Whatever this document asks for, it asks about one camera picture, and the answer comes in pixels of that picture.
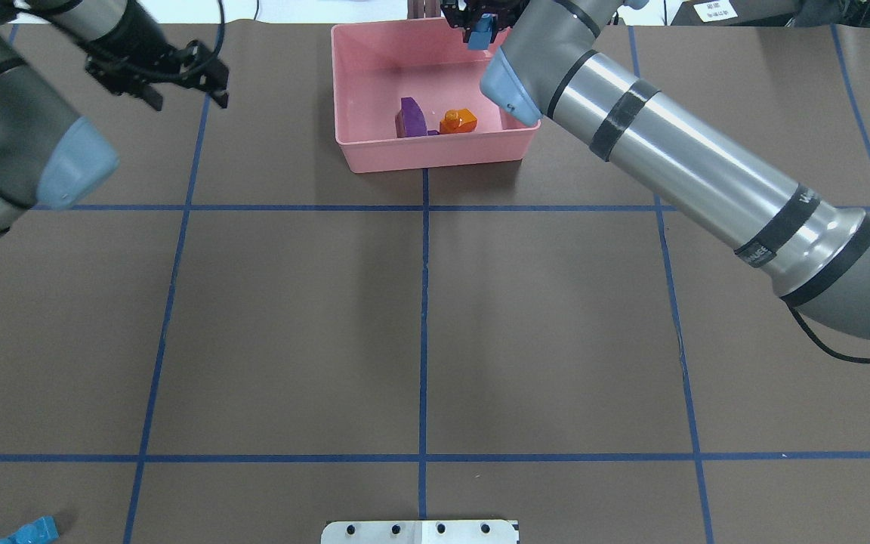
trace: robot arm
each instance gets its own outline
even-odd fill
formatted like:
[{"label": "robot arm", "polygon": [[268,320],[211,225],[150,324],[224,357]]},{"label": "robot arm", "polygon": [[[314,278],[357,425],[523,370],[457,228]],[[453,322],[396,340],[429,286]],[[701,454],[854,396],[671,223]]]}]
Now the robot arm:
[{"label": "robot arm", "polygon": [[791,308],[870,338],[870,215],[837,209],[680,107],[593,41],[623,4],[535,0],[481,82],[526,125],[543,114],[773,280]]},{"label": "robot arm", "polygon": [[[217,53],[198,41],[173,48],[136,0],[29,5],[87,51],[87,72],[110,92],[141,97],[159,110],[162,97],[152,84],[171,82],[203,90],[227,106],[227,67]],[[16,13],[0,1],[0,23]],[[0,37],[0,237],[35,204],[72,206],[117,165],[103,135]]]}]

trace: purple toy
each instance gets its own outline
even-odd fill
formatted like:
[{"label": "purple toy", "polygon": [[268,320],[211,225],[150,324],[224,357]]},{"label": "purple toy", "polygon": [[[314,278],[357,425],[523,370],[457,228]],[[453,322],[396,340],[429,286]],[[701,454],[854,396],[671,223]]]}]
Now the purple toy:
[{"label": "purple toy", "polygon": [[414,138],[428,135],[425,127],[425,114],[421,112],[413,97],[402,97],[401,110],[394,116],[394,131],[398,138]]}]

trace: pink bin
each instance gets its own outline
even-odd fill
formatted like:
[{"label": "pink bin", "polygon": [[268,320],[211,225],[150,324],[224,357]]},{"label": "pink bin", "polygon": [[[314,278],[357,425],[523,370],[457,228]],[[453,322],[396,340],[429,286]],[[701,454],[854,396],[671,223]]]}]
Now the pink bin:
[{"label": "pink bin", "polygon": [[[469,51],[442,18],[342,24],[332,28],[335,139],[352,172],[518,161],[539,124],[526,127],[481,94],[479,81],[504,40]],[[469,108],[476,131],[397,138],[401,97],[413,97],[429,130],[447,110]]]}]

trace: orange block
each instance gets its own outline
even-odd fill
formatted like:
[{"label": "orange block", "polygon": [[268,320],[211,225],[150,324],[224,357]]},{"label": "orange block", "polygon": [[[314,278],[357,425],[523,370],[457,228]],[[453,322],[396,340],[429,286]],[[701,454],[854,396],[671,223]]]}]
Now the orange block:
[{"label": "orange block", "polygon": [[479,120],[468,110],[468,108],[463,108],[463,110],[449,110],[445,112],[445,118],[443,118],[439,123],[439,133],[470,133],[471,131],[476,130],[476,124],[479,124]]}]

